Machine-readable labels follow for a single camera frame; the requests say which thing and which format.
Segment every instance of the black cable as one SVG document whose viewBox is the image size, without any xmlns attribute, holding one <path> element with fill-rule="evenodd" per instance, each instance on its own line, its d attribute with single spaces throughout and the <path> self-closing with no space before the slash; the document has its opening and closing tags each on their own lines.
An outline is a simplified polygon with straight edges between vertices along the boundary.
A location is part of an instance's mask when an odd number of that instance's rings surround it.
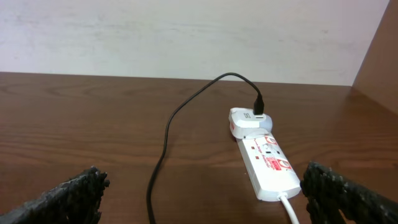
<svg viewBox="0 0 398 224">
<path fill-rule="evenodd" d="M 169 121 L 167 122 L 166 125 L 166 132 L 164 134 L 164 143 L 163 143 L 163 152 L 162 155 L 160 156 L 159 161 L 157 162 L 155 169 L 152 173 L 152 176 L 150 177 L 149 180 L 149 184 L 148 184 L 148 188 L 147 188 L 147 210 L 148 210 L 148 217 L 149 217 L 149 223 L 150 224 L 156 224 L 155 221 L 155 216 L 154 216 L 154 211 L 152 209 L 152 202 L 150 200 L 150 196 L 152 193 L 152 189 L 154 188 L 154 183 L 155 183 L 155 179 L 157 176 L 157 173 L 159 172 L 159 168 L 160 165 L 163 161 L 163 158 L 166 154 L 166 149 L 167 149 L 167 137 L 169 136 L 169 127 L 170 127 L 170 123 L 172 122 L 173 117 L 177 114 L 177 112 L 183 107 L 185 106 L 189 101 L 191 101 L 192 99 L 194 99 L 194 97 L 196 97 L 197 95 L 199 95 L 199 93 L 203 92 L 203 90 L 206 90 L 209 86 L 211 86 L 212 84 L 214 84 L 215 82 L 217 82 L 218 80 L 224 78 L 225 76 L 228 75 L 232 75 L 238 78 L 243 79 L 245 82 L 247 82 L 248 84 L 250 84 L 256 91 L 257 91 L 257 99 L 254 102 L 254 109 L 253 109 L 253 113 L 254 114 L 263 114 L 264 111 L 264 103 L 262 101 L 262 95 L 260 93 L 260 90 L 257 88 L 257 86 L 255 84 L 253 84 L 252 82 L 250 82 L 247 78 L 244 78 L 243 76 L 241 76 L 240 74 L 237 73 L 225 73 L 224 75 L 220 75 L 219 77 L 215 78 L 213 81 L 209 82 L 207 85 L 205 85 L 203 88 L 201 88 L 199 91 L 197 91 L 195 94 L 193 94 L 190 98 L 188 98 L 187 100 L 185 100 L 185 102 L 183 102 L 177 109 L 175 109 L 175 111 L 172 113 L 172 115 L 169 118 Z"/>
</svg>

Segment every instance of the brown wooden panel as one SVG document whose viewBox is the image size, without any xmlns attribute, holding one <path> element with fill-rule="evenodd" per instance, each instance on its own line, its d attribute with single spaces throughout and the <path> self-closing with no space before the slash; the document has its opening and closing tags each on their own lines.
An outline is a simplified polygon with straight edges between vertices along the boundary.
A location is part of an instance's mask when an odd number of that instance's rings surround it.
<svg viewBox="0 0 398 224">
<path fill-rule="evenodd" d="M 390 1 L 354 87 L 398 114 L 398 1 Z"/>
<path fill-rule="evenodd" d="M 96 165 L 111 180 L 100 223 L 147 223 L 166 122 L 207 82 L 0 73 L 0 213 Z M 398 201 L 396 115 L 347 86 L 258 87 L 300 178 L 318 161 Z M 158 223 L 289 223 L 280 203 L 256 199 L 229 133 L 229 109 L 255 97 L 244 82 L 219 82 L 175 117 L 153 192 Z M 290 201 L 310 223 L 306 198 Z"/>
</svg>

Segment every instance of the wall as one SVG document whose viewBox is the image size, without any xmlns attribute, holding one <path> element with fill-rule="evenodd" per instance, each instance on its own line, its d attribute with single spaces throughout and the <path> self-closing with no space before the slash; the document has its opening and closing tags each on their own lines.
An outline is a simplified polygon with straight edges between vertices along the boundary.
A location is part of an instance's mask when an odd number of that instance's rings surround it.
<svg viewBox="0 0 398 224">
<path fill-rule="evenodd" d="M 398 2 L 389 3 L 354 87 L 398 114 Z"/>
<path fill-rule="evenodd" d="M 388 0 L 2 0 L 0 71 L 352 85 Z"/>
</svg>

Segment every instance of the brown wooden surface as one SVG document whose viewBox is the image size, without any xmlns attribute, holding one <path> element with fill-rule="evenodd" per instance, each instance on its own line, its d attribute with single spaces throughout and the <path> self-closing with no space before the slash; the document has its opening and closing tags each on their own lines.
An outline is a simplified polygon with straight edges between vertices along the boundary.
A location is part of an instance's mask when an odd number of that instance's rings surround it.
<svg viewBox="0 0 398 224">
<path fill-rule="evenodd" d="M 207 82 L 0 73 L 0 213 L 96 165 L 111 180 L 100 223 L 147 223 L 166 122 Z M 300 178 L 318 161 L 398 201 L 396 115 L 347 86 L 258 87 Z M 289 223 L 280 203 L 257 201 L 229 133 L 229 109 L 255 96 L 244 82 L 219 82 L 175 117 L 153 192 L 158 223 Z M 290 201 L 310 223 L 306 198 Z"/>
<path fill-rule="evenodd" d="M 398 114 L 398 0 L 391 0 L 354 87 Z"/>
</svg>

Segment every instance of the printed logo on charger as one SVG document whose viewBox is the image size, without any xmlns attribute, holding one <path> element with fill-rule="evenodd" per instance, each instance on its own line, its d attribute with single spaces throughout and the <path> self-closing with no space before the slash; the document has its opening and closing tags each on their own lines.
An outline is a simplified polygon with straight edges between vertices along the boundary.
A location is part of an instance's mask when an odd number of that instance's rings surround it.
<svg viewBox="0 0 398 224">
<path fill-rule="evenodd" d="M 286 168 L 286 169 L 292 169 L 292 167 L 290 166 L 289 162 L 282 160 L 282 159 L 278 159 L 278 163 L 281 167 Z"/>
<path fill-rule="evenodd" d="M 276 142 L 276 140 L 275 140 L 274 138 L 272 138 L 272 137 L 266 136 L 266 141 L 267 141 L 269 144 L 278 145 L 278 143 Z"/>
</svg>

